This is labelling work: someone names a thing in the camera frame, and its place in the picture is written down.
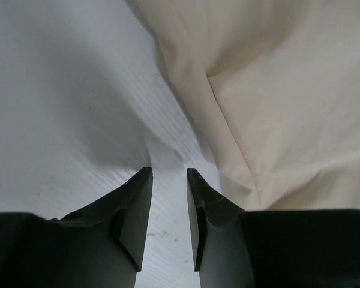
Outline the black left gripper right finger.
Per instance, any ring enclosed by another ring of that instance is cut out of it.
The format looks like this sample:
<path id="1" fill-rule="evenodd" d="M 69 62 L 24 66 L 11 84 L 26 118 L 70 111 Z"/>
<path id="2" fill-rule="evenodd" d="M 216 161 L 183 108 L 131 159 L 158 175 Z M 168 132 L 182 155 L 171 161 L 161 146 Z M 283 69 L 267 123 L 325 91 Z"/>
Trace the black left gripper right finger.
<path id="1" fill-rule="evenodd" d="M 248 212 L 187 169 L 202 287 L 360 287 L 360 209 Z"/>

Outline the beige trousers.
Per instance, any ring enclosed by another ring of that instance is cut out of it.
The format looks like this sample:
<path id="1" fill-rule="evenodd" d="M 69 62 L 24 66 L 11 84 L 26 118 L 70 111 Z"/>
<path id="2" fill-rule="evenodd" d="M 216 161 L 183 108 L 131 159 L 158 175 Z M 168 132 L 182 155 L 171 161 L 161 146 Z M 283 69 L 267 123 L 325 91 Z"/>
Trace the beige trousers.
<path id="1" fill-rule="evenodd" d="M 360 1 L 136 1 L 247 210 L 360 209 Z"/>

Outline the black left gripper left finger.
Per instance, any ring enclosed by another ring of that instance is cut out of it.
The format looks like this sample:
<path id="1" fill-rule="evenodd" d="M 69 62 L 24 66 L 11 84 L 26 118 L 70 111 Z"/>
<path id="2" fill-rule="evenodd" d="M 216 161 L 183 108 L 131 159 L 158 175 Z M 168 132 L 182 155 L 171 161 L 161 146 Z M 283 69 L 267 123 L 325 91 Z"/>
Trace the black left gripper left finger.
<path id="1" fill-rule="evenodd" d="M 152 169 L 62 219 L 0 212 L 0 287 L 134 287 Z"/>

